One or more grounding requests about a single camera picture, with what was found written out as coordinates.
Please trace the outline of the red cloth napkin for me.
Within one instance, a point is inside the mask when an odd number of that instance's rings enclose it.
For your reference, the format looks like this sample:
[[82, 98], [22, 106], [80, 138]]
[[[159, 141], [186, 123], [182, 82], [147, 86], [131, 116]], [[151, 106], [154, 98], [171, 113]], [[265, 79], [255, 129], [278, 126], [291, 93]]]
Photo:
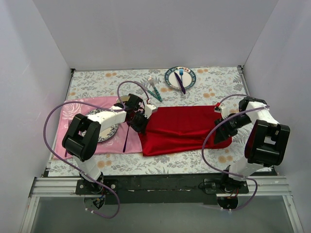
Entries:
[[214, 106], [159, 107], [144, 133], [139, 133], [144, 157], [199, 150], [221, 114]]

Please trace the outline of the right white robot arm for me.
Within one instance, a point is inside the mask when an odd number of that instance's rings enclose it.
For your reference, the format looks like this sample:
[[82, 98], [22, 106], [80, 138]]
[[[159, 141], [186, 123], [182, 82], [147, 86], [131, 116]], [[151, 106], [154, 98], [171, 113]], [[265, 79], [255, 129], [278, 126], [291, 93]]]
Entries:
[[246, 178], [264, 167], [278, 166], [283, 161], [290, 128], [276, 121], [266, 108], [266, 101], [246, 96], [239, 102], [240, 115], [229, 114], [219, 103], [214, 110], [221, 113], [215, 124], [214, 144], [217, 145], [235, 136], [238, 129], [253, 124], [253, 129], [245, 144], [244, 156], [231, 166], [219, 182], [220, 188], [231, 193], [246, 184]]

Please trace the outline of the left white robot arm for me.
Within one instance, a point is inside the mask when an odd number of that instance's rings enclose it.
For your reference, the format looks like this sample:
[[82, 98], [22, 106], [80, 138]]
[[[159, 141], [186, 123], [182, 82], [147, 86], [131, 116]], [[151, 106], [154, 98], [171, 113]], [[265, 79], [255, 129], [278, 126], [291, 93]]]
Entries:
[[104, 176], [93, 158], [100, 134], [118, 126], [113, 136], [113, 140], [121, 147], [118, 153], [140, 146], [138, 134], [145, 132], [156, 110], [155, 105], [129, 94], [110, 108], [101, 108], [100, 112], [88, 116], [78, 113], [73, 117], [62, 140], [62, 147], [74, 157], [80, 176], [92, 194], [99, 194], [104, 187]]

